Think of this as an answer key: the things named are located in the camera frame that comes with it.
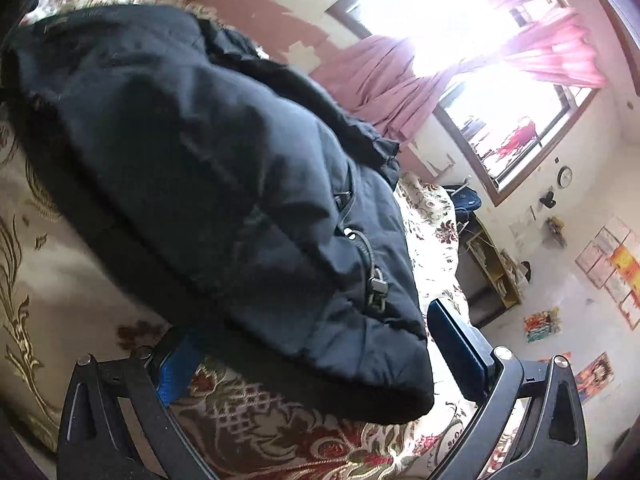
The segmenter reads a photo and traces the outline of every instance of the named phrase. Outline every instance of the drawstring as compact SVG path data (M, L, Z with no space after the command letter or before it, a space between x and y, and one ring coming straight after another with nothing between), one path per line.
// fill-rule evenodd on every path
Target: drawstring
M371 266L369 269L369 280L367 281L367 306L374 307L380 314L386 309L386 294L389 292L389 285L385 281L382 271L376 266L375 254L373 247L367 240L367 237L363 232L356 231L354 229L345 229L344 235L349 240L355 240L357 237L363 241L367 253L369 253L369 261Z

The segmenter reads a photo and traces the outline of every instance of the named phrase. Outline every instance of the floral bedspread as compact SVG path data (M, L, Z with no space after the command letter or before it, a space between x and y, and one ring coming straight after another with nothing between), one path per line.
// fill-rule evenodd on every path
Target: floral bedspread
M41 0L25 22L87 6L128 2ZM185 0L147 3L167 2L213 19L206 8ZM4 254L19 251L20 258L0 261L4 275L13 280L0 280L6 314L2 321L10 336L7 349L13 349L11 358L0 365L0 394L12 400L34 433L54 449L75 358L86 352L98 360L125 357L137 346L158 341L166 324L122 295L104 275L38 183L11 125L1 120L0 230L4 237L0 241L11 243L11 250ZM458 233L447 193L406 176L398 185L396 200L423 313L440 298L468 319L466 300L454 275ZM100 290L99 301L96 290ZM322 415L249 383L213 360L200 366L190 394L176 402L173 410L223 480L375 480L399 474L426 478L475 410L463 399L433 340L430 357L435 405L409 424L380 426Z

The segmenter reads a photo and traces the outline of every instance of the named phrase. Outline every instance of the poster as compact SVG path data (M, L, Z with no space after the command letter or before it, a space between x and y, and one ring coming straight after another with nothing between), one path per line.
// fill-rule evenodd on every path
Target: poster
M613 368L607 353L604 352L575 377L580 402L585 403L599 394L612 380Z
M575 259L575 262L584 272L589 272L591 267L603 256L604 254L600 248L594 242L589 242L585 250Z
M593 267L591 267L587 276L596 288L602 288L604 284L607 283L607 280L611 277L614 270L616 270L616 267L608 258L601 258Z
M575 259L596 288L604 288L631 330L640 326L640 237L613 217Z
M559 308L543 310L524 319L524 331L527 334L527 343L546 339L552 334L561 331Z
M626 322L629 323L631 330L635 330L640 322L640 304L636 295L629 294L625 301L620 303L619 309Z

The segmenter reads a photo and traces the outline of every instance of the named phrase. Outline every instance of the puffer jacket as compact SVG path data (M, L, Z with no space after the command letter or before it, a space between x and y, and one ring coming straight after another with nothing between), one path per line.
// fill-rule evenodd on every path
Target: puffer jacket
M38 176L121 287L320 412L389 424L431 409L395 142L170 7L42 20L2 69Z

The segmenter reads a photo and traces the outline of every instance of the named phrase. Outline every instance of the window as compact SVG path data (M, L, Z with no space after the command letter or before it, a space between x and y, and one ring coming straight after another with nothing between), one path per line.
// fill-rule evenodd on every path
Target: window
M414 72L426 75L491 52L519 28L566 5L533 0L507 12L477 1L482 0L340 0L328 12L361 38L411 35L422 58L417 55ZM558 144L594 94L498 64L457 76L435 115L498 204Z

